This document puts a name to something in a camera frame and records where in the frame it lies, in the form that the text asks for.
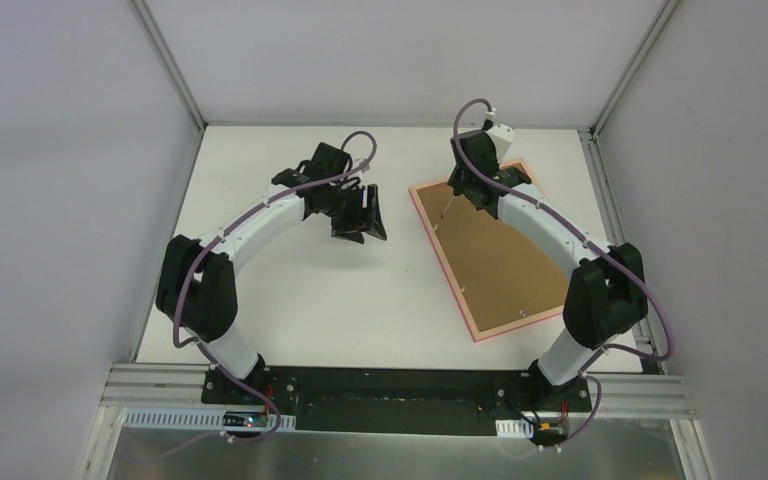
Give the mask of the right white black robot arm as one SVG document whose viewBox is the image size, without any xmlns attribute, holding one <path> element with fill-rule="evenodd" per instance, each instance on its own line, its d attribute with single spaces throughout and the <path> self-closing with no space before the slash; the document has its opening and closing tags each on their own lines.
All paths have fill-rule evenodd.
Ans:
<svg viewBox="0 0 768 480">
<path fill-rule="evenodd" d="M 499 157 L 513 139 L 506 126 L 452 136 L 456 166 L 448 184 L 477 210 L 528 238 L 569 280 L 564 328 L 532 364 L 527 384 L 532 404 L 550 410 L 565 400 L 567 384 L 601 347 L 647 316 L 648 300 L 638 285 L 645 275 L 636 247 L 590 238 L 545 200 L 527 174 L 501 167 Z"/>
</svg>

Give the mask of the yellow black screwdriver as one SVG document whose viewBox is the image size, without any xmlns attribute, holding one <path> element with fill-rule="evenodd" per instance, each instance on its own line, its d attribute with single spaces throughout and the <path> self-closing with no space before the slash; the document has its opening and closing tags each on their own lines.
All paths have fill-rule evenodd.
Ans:
<svg viewBox="0 0 768 480">
<path fill-rule="evenodd" d="M 451 196 L 451 198 L 450 198 L 450 199 L 447 201 L 447 203 L 445 204 L 445 206 L 444 206 L 444 208 L 443 208 L 442 212 L 440 213 L 440 219 L 441 219 L 441 220 L 442 220 L 443 218 L 445 218 L 446 214 L 449 212 L 449 210 L 450 210 L 450 208 L 451 208 L 452 204 L 454 203 L 454 201 L 456 200 L 456 198 L 457 198 L 457 196 L 453 195 L 453 196 Z"/>
</svg>

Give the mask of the pink picture frame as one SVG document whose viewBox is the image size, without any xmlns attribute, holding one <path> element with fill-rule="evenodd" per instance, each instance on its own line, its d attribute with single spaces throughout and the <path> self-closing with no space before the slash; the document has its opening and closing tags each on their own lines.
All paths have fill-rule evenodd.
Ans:
<svg viewBox="0 0 768 480">
<path fill-rule="evenodd" d="M 409 195 L 473 341 L 562 315 L 569 280 L 534 242 L 463 196 L 441 220 L 453 196 L 445 180 Z"/>
</svg>

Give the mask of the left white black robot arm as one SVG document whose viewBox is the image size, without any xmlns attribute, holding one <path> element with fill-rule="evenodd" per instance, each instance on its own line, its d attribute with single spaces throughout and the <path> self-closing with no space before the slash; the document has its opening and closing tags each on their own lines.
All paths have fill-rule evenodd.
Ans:
<svg viewBox="0 0 768 480">
<path fill-rule="evenodd" d="M 225 226 L 167 244 L 155 306 L 173 324 L 173 342 L 202 348 L 229 374 L 226 389 L 241 404 L 265 390 L 263 356 L 244 338 L 236 278 L 269 242 L 312 215 L 329 218 L 334 238 L 363 244 L 387 233 L 375 184 L 363 184 L 368 160 L 321 142 L 313 155 L 276 174 L 263 198 Z"/>
</svg>

